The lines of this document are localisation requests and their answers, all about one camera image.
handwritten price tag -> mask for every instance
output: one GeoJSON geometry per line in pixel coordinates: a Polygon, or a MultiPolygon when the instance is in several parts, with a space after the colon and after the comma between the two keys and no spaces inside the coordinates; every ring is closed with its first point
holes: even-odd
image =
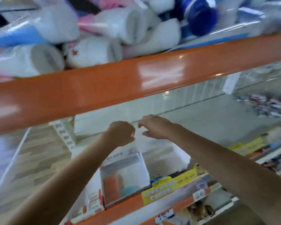
{"type": "Polygon", "coordinates": [[[204,189],[198,190],[197,192],[193,193],[193,197],[194,197],[194,202],[202,199],[203,197],[205,197],[205,190],[204,189]]]}
{"type": "Polygon", "coordinates": [[[170,210],[162,213],[161,215],[155,217],[155,223],[158,224],[158,223],[161,223],[162,220],[165,220],[171,216],[174,215],[174,211],[173,209],[171,208],[170,210]]]}

wooden floor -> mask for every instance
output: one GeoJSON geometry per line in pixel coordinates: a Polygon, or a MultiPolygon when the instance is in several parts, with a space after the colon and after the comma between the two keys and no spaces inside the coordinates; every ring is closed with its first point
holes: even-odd
{"type": "MultiPolygon", "coordinates": [[[[0,177],[26,130],[0,136],[0,177]]],[[[0,187],[0,225],[12,212],[71,158],[48,124],[32,127],[0,187]]]]}

